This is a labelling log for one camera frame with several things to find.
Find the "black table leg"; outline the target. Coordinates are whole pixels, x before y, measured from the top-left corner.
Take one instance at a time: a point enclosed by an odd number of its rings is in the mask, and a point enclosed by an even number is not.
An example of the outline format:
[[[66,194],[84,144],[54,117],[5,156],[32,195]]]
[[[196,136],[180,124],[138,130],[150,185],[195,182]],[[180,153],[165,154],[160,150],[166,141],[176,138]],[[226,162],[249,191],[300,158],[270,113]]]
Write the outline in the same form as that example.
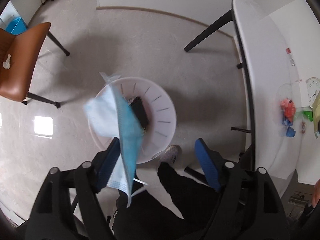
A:
[[[214,23],[212,23],[209,27],[207,27],[202,33],[200,33],[197,37],[195,37],[188,45],[184,47],[185,52],[189,52],[199,43],[204,41],[207,37],[212,35],[214,32],[222,28],[227,23],[231,22],[232,18],[232,10],[227,11],[220,18],[218,18]]]

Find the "black trouser leg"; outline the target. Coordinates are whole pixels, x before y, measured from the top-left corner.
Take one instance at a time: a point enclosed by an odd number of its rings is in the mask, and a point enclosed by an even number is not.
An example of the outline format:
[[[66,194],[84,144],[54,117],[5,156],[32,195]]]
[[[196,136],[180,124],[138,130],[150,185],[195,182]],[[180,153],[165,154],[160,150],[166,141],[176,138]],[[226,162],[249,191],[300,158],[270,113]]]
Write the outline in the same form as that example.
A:
[[[178,174],[168,163],[157,170],[164,194],[162,203],[147,190],[132,197],[120,192],[112,230],[116,239],[201,239],[220,203],[211,187]]]

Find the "blue wrapper on table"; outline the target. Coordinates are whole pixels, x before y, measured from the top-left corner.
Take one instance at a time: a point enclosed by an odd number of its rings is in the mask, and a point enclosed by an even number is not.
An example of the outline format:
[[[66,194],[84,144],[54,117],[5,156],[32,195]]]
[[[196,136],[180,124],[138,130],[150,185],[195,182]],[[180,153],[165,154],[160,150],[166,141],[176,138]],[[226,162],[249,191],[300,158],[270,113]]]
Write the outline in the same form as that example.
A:
[[[283,125],[285,126],[285,135],[289,138],[293,138],[296,135],[296,131],[292,128],[293,122],[287,117],[284,117]]]

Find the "blue plastic bin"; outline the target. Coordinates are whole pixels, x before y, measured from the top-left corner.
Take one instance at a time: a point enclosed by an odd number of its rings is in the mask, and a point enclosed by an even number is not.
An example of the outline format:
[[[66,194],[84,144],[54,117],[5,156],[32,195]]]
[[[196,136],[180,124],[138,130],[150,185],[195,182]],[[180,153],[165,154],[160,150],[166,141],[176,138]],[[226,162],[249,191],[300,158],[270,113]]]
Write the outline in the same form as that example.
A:
[[[24,20],[21,17],[17,17],[13,19],[8,26],[6,27],[5,31],[12,35],[19,35],[27,30],[27,25],[25,24]]]

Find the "green candy wrapper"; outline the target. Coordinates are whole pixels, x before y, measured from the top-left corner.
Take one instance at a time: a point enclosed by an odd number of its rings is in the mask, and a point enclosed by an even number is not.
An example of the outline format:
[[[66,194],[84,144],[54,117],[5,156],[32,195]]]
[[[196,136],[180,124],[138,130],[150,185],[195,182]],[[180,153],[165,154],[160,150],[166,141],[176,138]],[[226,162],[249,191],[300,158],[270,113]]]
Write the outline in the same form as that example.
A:
[[[313,122],[313,112],[312,111],[297,111],[295,113],[295,120],[306,119]]]

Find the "red snack packet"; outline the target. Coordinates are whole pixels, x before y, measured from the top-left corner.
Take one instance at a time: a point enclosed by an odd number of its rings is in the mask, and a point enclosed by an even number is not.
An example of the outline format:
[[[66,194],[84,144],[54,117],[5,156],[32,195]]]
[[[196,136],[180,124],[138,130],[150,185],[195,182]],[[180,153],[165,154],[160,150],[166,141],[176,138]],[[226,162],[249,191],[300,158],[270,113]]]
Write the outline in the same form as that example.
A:
[[[296,112],[296,107],[295,107],[294,102],[291,99],[286,98],[281,101],[280,107],[284,113],[285,118],[287,118],[287,120],[293,122],[293,118],[294,118],[295,112]]]

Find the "grey slipper foot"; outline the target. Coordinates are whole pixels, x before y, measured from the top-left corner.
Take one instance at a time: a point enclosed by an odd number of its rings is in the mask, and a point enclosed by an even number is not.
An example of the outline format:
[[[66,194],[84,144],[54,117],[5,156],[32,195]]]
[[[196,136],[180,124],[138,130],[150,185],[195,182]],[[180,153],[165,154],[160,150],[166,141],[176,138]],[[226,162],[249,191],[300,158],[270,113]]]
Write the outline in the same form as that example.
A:
[[[180,152],[181,152],[180,146],[170,145],[162,154],[160,158],[160,162],[172,165],[176,161]]]

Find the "white round clock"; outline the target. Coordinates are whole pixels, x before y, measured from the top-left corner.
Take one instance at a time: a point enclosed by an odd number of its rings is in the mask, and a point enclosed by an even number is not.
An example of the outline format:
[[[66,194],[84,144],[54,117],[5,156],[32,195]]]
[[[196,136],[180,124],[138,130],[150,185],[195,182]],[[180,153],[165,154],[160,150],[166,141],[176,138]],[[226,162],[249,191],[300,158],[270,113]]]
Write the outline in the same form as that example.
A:
[[[311,107],[317,98],[320,89],[320,79],[317,77],[311,77],[306,81],[307,93],[308,93],[308,103]]]

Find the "blue face mask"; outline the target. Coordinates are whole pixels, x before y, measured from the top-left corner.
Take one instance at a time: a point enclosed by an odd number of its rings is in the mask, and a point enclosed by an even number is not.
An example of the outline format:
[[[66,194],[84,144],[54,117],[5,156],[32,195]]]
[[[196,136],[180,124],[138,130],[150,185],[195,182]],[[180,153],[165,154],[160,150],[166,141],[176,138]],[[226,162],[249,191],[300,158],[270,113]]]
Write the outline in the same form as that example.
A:
[[[120,149],[111,161],[111,174],[106,175],[106,186],[118,189],[127,195],[131,205],[136,162],[143,141],[143,129],[131,106],[115,85],[119,75],[100,74],[105,81],[101,95],[89,99],[84,105],[91,130],[101,137],[118,139]]]

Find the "white tissue on chair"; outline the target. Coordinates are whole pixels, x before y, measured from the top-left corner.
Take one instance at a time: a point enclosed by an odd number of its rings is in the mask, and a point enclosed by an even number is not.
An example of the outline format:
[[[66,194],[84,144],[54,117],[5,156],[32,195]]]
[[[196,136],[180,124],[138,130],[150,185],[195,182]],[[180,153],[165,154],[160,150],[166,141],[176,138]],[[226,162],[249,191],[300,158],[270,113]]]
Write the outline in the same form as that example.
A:
[[[4,69],[10,69],[10,59],[11,59],[11,55],[9,54],[7,59],[3,62]]]

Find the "brown leather chair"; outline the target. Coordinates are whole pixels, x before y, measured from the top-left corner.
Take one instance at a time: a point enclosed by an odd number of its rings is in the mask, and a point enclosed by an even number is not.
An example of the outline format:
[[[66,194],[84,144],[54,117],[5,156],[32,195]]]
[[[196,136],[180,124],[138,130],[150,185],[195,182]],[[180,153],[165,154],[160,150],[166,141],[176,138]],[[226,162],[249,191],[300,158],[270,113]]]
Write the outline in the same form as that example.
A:
[[[29,92],[37,59],[45,39],[50,38],[66,56],[70,52],[50,32],[51,23],[44,22],[27,29],[19,35],[12,35],[1,29],[1,90],[2,97],[28,104],[28,99],[61,107],[61,103]],[[3,68],[3,62],[11,55],[10,69]]]

